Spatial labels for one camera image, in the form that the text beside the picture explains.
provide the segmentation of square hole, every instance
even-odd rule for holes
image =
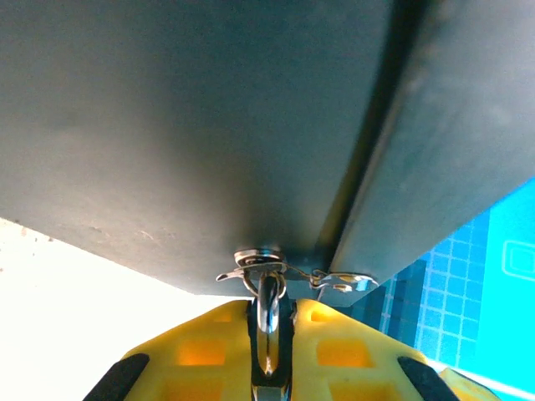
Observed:
[[[232,322],[232,318],[233,318],[233,315],[232,315],[231,311],[224,311],[224,312],[221,312],[221,313],[217,314],[214,317],[214,322],[217,322],[217,323],[230,323],[230,322]]]
[[[310,320],[312,322],[330,322],[333,320],[333,313],[329,310],[317,308],[310,314]]]
[[[180,383],[168,383],[165,401],[220,401],[223,393],[221,380],[208,378]]]
[[[329,385],[333,401],[401,401],[400,394],[391,384],[331,383]]]
[[[176,353],[176,363],[181,366],[224,365],[225,343],[221,340],[185,340]]]
[[[368,348],[363,341],[333,338],[322,340],[316,348],[318,364],[346,368],[372,368]]]

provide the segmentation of metal clip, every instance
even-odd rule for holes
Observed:
[[[314,270],[312,274],[308,274],[284,262],[279,253],[274,255],[266,250],[240,251],[235,255],[235,259],[239,267],[232,272],[220,274],[216,280],[221,282],[229,278],[241,278],[247,290],[255,297],[258,297],[258,289],[252,283],[251,275],[254,273],[262,275],[265,272],[277,272],[280,277],[287,272],[297,273],[296,279],[308,281],[313,290],[333,288],[340,292],[364,292],[379,286],[373,277],[365,274],[326,273],[321,270]]]
[[[228,275],[240,277],[255,294],[247,312],[247,327],[251,338],[251,395],[253,401],[289,401],[292,387],[292,345],[294,306],[286,295],[283,273],[286,265],[273,257],[253,255]],[[258,289],[251,275],[258,274]]]

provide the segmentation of metal ring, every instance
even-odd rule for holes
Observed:
[[[284,297],[284,294],[286,294],[286,279],[282,274],[279,274],[278,272],[271,272],[273,275],[277,276],[278,279],[278,299],[281,299]],[[258,289],[251,281],[251,273],[248,271],[243,272],[243,285],[249,292],[254,295],[256,298],[258,298]]]

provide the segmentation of blue tile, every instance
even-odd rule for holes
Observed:
[[[433,248],[434,252],[441,253],[443,255],[450,255],[451,253],[451,241],[444,240]]]
[[[466,283],[466,297],[475,301],[480,301],[483,296],[483,285],[479,282]]]
[[[488,222],[490,218],[490,211],[484,211],[478,217],[474,219],[474,227],[477,228],[486,228],[488,227]]]
[[[485,259],[487,258],[487,249],[482,246],[472,246],[470,249],[470,261],[474,263],[485,264]]]
[[[470,246],[464,242],[453,242],[451,254],[459,259],[467,260],[470,254]]]
[[[456,277],[448,279],[448,293],[463,296],[465,294],[465,280]]]
[[[388,325],[388,334],[389,336],[398,339],[398,334],[400,333],[400,319],[398,317],[391,317],[390,323]]]
[[[461,318],[455,315],[444,315],[444,323],[442,328],[445,332],[452,332],[459,334],[461,330]]]
[[[450,336],[449,334],[442,334],[440,357],[441,362],[455,366],[458,346],[458,337]]]
[[[439,272],[447,272],[449,261],[450,261],[449,257],[433,255],[433,262],[431,263],[431,269],[437,270]]]
[[[442,313],[433,311],[431,309],[425,310],[425,325],[429,327],[440,328]]]
[[[401,317],[401,313],[403,313],[403,302],[394,300],[390,315],[392,315],[392,317]]]
[[[462,298],[448,295],[446,297],[446,311],[449,313],[455,313],[456,315],[462,314]]]
[[[482,305],[480,302],[471,301],[470,299],[465,300],[465,311],[463,313],[464,317],[469,317],[470,319],[479,320],[479,315],[482,311]]]
[[[403,301],[403,298],[405,298],[406,292],[407,292],[407,281],[398,279],[395,282],[394,296],[401,297],[401,301]]]
[[[415,305],[414,303],[405,304],[403,311],[403,318],[409,322],[414,322],[418,320],[418,311],[420,310],[420,305]]]
[[[469,263],[468,265],[468,278],[475,282],[483,282],[485,276],[485,266],[477,263]]]
[[[459,230],[455,231],[453,237],[458,241],[470,242],[471,227],[463,226]]]
[[[446,289],[446,276],[443,276],[440,273],[431,273],[429,287],[444,291]]]
[[[476,358],[476,342],[470,340],[461,340],[461,353],[459,356],[459,368],[473,371]]]
[[[414,303],[416,305],[420,305],[421,293],[422,293],[421,285],[420,285],[420,288],[415,288],[414,283],[411,282],[407,289],[407,292],[405,293],[405,303]]]
[[[427,293],[427,306],[442,309],[444,306],[444,294],[436,291],[429,291]]]
[[[421,334],[420,350],[431,359],[436,359],[438,347],[438,332],[430,328],[424,328]]]
[[[471,234],[471,244],[486,247],[488,239],[488,229],[476,228]]]
[[[466,277],[468,272],[468,263],[459,259],[451,259],[450,273],[453,276]]]
[[[463,319],[462,321],[462,336],[470,338],[471,340],[477,340],[477,331],[479,329],[479,323],[473,320]]]

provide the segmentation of white grout line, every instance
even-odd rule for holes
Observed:
[[[474,231],[473,227],[470,229],[470,240],[471,240],[471,234]],[[462,329],[465,325],[465,307],[466,307],[466,291],[468,289],[468,262],[470,261],[470,255],[471,255],[471,242],[468,244],[468,258],[466,259],[466,280],[465,280],[465,288],[462,293],[462,314],[461,314],[461,325],[459,326],[459,337],[462,335]],[[459,343],[457,344],[457,353],[455,356],[455,365],[459,366],[461,363],[461,339],[459,339]]]
[[[430,330],[434,330],[436,332],[440,332],[440,333],[444,333],[444,334],[447,334],[448,336],[452,336],[452,337],[458,337],[460,340],[465,340],[465,341],[471,341],[472,343],[476,343],[477,340],[474,340],[473,338],[469,338],[469,337],[463,337],[461,334],[455,334],[453,332],[446,332],[444,330],[440,330],[436,327],[432,327],[432,326],[426,326],[425,324],[421,324],[420,325],[421,328],[427,328],[427,329],[430,329]]]
[[[438,373],[442,372],[446,368],[450,368],[462,374],[463,376],[466,376],[472,379],[473,381],[478,382],[479,384],[482,384],[485,387],[491,388],[492,390],[496,390],[501,393],[509,394],[509,395],[512,395],[513,397],[519,397],[522,399],[529,399],[529,400],[535,401],[535,394],[528,393],[527,391],[521,390],[520,388],[514,388],[512,386],[508,386],[496,380],[492,380],[491,378],[486,378],[484,376],[480,376],[479,374],[467,372],[466,370],[453,368],[451,366],[446,365],[445,363],[433,361],[430,359],[427,360],[427,364],[431,366],[432,368],[434,368]]]

